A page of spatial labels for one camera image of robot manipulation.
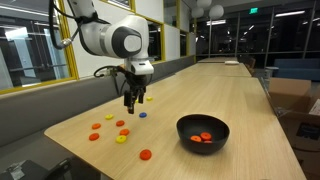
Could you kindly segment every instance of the orange object in bowl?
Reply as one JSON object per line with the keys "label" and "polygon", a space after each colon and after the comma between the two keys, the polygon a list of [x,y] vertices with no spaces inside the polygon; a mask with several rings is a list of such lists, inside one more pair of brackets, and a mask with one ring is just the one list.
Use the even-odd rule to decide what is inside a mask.
{"label": "orange object in bowl", "polygon": [[211,138],[212,138],[211,134],[208,132],[201,133],[200,137],[203,141],[211,141]]}
{"label": "orange object in bowl", "polygon": [[200,136],[191,136],[190,139],[192,141],[201,142],[201,137]]}

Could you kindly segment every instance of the cable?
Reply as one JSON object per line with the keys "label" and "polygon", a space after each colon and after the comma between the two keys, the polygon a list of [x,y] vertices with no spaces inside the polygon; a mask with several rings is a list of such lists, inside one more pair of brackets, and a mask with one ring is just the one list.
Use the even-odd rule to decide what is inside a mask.
{"label": "cable", "polygon": [[124,80],[120,89],[120,95],[122,95],[123,87],[126,84],[127,80]]}
{"label": "cable", "polygon": [[151,83],[151,81],[152,81],[152,77],[153,77],[153,74],[151,74],[151,75],[150,75],[150,80],[149,80],[149,82],[148,82],[147,86]]}
{"label": "cable", "polygon": [[119,87],[118,87],[118,82],[117,82],[116,76],[114,74],[112,74],[111,76],[113,77],[113,82],[114,82],[114,86],[116,87],[117,94],[120,97],[120,92],[119,92]]}
{"label": "cable", "polygon": [[93,73],[93,76],[96,77],[96,78],[103,77],[104,74],[97,75],[97,73],[98,73],[99,71],[101,71],[102,69],[108,69],[108,68],[117,68],[117,66],[103,66],[103,67],[97,69],[97,70]]}
{"label": "cable", "polygon": [[62,47],[59,47],[56,41],[56,38],[54,36],[54,29],[53,29],[53,9],[54,9],[54,2],[53,0],[49,1],[49,32],[50,32],[50,38],[52,41],[53,46],[56,49],[63,49]]}
{"label": "cable", "polygon": [[60,14],[66,16],[66,17],[68,17],[68,18],[71,18],[71,19],[76,19],[75,16],[71,16],[71,15],[68,15],[68,14],[62,12],[62,11],[56,6],[56,4],[54,4],[54,3],[53,3],[53,7],[54,7],[54,9],[56,9]]}

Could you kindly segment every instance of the wall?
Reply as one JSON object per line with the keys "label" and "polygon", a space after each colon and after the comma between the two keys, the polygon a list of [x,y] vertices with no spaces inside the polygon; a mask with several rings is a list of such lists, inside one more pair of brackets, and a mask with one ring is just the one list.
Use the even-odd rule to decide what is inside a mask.
{"label": "wall", "polygon": [[135,0],[136,13],[163,22],[163,0]]}
{"label": "wall", "polygon": [[164,25],[166,60],[171,61],[180,58],[180,30]]}
{"label": "wall", "polygon": [[[111,24],[120,21],[126,15],[134,14],[131,11],[124,10],[114,5],[93,0],[96,11],[99,18],[104,19]],[[141,14],[147,18],[156,20],[160,23],[164,22],[163,0],[135,0],[136,13]],[[65,3],[66,12],[72,14],[69,6]],[[183,14],[186,14],[188,7],[186,5],[182,8]],[[189,18],[182,20],[184,30],[189,29]],[[70,33],[74,32],[77,28],[73,19],[68,19]],[[180,33],[179,29],[164,25],[164,40],[165,40],[165,60],[176,60],[180,58]],[[123,64],[123,59],[115,59],[109,57],[99,57],[88,54],[81,46],[80,40],[77,37],[73,43],[73,50],[75,54],[77,69],[80,78],[92,76],[94,71],[102,66],[106,65],[119,65]]]}
{"label": "wall", "polygon": [[190,27],[190,10],[188,6],[181,1],[180,2],[180,29],[189,32]]}
{"label": "wall", "polygon": [[196,54],[196,35],[194,33],[189,34],[189,55]]}

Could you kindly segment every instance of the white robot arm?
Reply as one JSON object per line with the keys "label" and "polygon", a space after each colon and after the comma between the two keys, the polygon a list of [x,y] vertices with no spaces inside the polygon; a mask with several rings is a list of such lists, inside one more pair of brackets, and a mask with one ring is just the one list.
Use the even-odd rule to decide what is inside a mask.
{"label": "white robot arm", "polygon": [[90,21],[90,18],[98,18],[92,1],[68,0],[68,3],[74,16],[78,18],[78,24],[81,24],[80,40],[88,53],[125,58],[126,70],[135,75],[153,73],[148,58],[149,29],[144,18],[128,15],[113,25]]}
{"label": "white robot arm", "polygon": [[[49,5],[50,25],[53,20],[53,8],[57,9],[53,1],[50,0]],[[138,99],[139,103],[143,103],[143,95],[147,85],[146,75],[154,72],[148,57],[149,30],[147,21],[139,16],[128,15],[122,21],[111,25],[98,18],[92,1],[68,0],[68,3],[73,12],[73,18],[78,24],[78,29],[72,38],[64,39],[60,44],[55,42],[52,38],[53,33],[51,33],[54,46],[58,49],[67,47],[79,32],[82,47],[88,53],[125,59],[124,70],[119,67],[130,86],[130,90],[124,94],[124,105],[128,107],[128,112],[133,114],[135,100]]]}

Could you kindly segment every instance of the ceiling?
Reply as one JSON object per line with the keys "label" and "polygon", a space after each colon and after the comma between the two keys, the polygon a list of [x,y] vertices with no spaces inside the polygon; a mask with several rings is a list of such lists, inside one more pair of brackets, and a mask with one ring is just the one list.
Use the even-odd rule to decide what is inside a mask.
{"label": "ceiling", "polygon": [[[197,0],[182,0],[190,8],[197,7]],[[204,8],[205,12],[202,18],[199,18],[198,21],[205,21],[209,19],[209,11],[214,5],[221,5],[224,7],[224,13],[239,12],[244,10],[249,10],[252,7],[268,7],[268,6],[279,6],[286,5],[295,2],[314,2],[314,0],[212,0],[212,3],[209,7]]]}
{"label": "ceiling", "polygon": [[0,5],[48,12],[49,0],[0,0]]}
{"label": "ceiling", "polygon": [[[197,6],[196,0],[182,0],[190,8]],[[267,7],[275,5],[284,5],[300,1],[313,1],[313,0],[212,0],[211,6],[205,8],[204,18],[209,14],[209,10],[214,5],[222,5],[225,14],[237,11],[250,9],[251,7]],[[49,0],[0,0],[0,5],[23,7],[28,10],[47,12]]]}

